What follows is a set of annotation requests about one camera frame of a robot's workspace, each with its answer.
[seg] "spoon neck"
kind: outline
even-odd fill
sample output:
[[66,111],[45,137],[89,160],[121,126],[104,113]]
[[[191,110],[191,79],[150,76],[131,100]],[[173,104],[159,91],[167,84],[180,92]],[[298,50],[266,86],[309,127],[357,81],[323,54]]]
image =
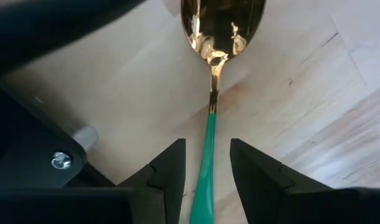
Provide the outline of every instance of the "spoon neck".
[[210,92],[209,96],[209,114],[216,114],[217,113],[217,102],[219,98],[219,91],[218,90],[212,90]]

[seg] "spoon handle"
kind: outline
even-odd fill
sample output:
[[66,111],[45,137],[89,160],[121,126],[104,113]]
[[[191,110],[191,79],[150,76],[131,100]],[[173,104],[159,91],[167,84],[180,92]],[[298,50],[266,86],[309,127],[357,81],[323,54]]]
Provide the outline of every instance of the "spoon handle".
[[213,200],[213,151],[215,150],[216,114],[208,115],[205,145],[197,191],[193,201],[190,224],[214,224],[215,209]]

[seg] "wooden floor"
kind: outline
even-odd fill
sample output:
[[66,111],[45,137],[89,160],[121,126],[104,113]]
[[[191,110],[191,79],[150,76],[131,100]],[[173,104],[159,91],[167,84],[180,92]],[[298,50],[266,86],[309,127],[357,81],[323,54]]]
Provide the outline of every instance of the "wooden floor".
[[[179,0],[147,0],[11,73],[7,82],[66,132],[100,140],[89,161],[115,183],[187,139],[188,223],[209,73],[185,39]],[[267,0],[253,41],[223,71],[217,223],[246,223],[229,142],[241,138],[332,187],[380,187],[380,0]]]

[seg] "bolt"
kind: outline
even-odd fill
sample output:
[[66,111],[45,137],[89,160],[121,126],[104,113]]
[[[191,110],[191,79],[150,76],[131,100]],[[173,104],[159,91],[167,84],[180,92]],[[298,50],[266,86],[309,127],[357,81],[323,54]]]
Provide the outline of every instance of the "bolt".
[[56,169],[69,169],[71,167],[72,160],[70,156],[64,152],[55,152],[53,154],[52,165]]

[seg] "wooden surface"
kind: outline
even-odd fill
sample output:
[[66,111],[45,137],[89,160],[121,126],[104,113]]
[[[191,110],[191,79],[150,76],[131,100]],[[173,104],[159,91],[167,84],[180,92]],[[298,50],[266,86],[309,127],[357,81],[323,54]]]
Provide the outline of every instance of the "wooden surface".
[[[6,77],[66,132],[100,140],[89,161],[119,183],[187,139],[188,223],[209,74],[178,0],[147,0]],[[380,187],[380,0],[267,0],[259,30],[223,71],[215,154],[217,223],[246,223],[229,161],[241,138],[332,187]]]

